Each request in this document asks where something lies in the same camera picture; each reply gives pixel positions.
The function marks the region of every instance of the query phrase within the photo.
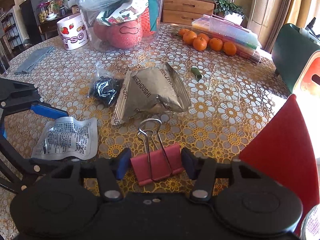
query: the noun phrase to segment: wooden table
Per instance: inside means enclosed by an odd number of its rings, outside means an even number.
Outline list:
[[[157,117],[163,122],[160,136],[164,146],[174,142],[189,148],[196,156],[208,156],[219,163],[230,161],[260,132],[289,96],[281,79],[274,75],[272,61],[263,57],[256,64],[238,55],[229,57],[210,49],[198,52],[185,45],[178,36],[179,28],[160,25],[159,35],[152,46],[144,49],[97,52],[88,43],[66,51],[62,41],[55,37],[21,53],[11,60],[8,79],[38,85],[45,102],[69,112],[77,120],[98,119],[98,157],[115,157],[125,147],[133,155],[144,153],[143,142],[137,137],[140,119],[120,126],[110,123],[113,109],[87,98],[89,86],[96,70],[97,60],[103,61],[109,71],[125,74],[168,62],[179,73],[190,96],[192,106],[183,114],[163,113]],[[17,67],[36,49],[54,46],[55,50],[44,58],[30,74],[14,75]],[[203,79],[196,81],[190,68],[197,67]],[[30,158],[48,118],[32,111],[10,115],[5,119],[9,142],[25,158]],[[84,185],[99,195],[95,179],[86,179]],[[132,169],[119,183],[123,192],[189,192],[193,182],[185,172],[140,187]],[[228,185],[218,179],[214,194]],[[14,194],[0,188],[0,234],[12,239],[17,230],[9,213]]]
[[[70,15],[72,15],[72,11],[67,12],[65,16],[57,17],[52,21],[45,21],[44,23],[41,23],[38,26],[40,33],[43,34],[45,36],[45,39],[47,40],[47,33],[57,30],[57,22]]]

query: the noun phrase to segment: binder clip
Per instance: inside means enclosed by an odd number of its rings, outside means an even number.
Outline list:
[[[159,123],[156,131],[141,129],[142,125],[148,121]],[[161,124],[162,122],[159,119],[148,118],[142,121],[139,125],[138,137],[141,138],[140,136],[144,135],[145,140],[143,140],[143,144],[146,154],[138,155],[131,158],[131,164],[140,186],[147,185],[152,181],[168,178],[171,175],[176,175],[184,171],[180,155],[180,145],[178,143],[175,143],[173,145],[164,147],[162,144],[159,134]],[[147,134],[148,131],[152,131],[151,140],[156,148],[156,150],[153,152],[150,152],[150,145]],[[161,146],[160,149],[158,149],[153,139],[153,135],[155,132],[157,133],[157,137]]]

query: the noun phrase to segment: wooden cabinet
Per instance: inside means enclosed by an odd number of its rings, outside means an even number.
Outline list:
[[[191,25],[203,14],[211,15],[215,6],[213,0],[164,0],[162,22]]]

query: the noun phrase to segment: folded cloth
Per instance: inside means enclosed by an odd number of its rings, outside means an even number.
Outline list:
[[[26,74],[30,73],[30,71],[41,61],[44,56],[49,54],[54,50],[54,47],[45,47],[41,49],[37,49],[32,52],[29,57],[17,68],[14,72],[15,74]]]

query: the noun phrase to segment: white mug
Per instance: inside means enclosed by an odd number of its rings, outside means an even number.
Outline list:
[[[80,13],[70,15],[57,22],[58,34],[66,50],[77,49],[89,41]]]

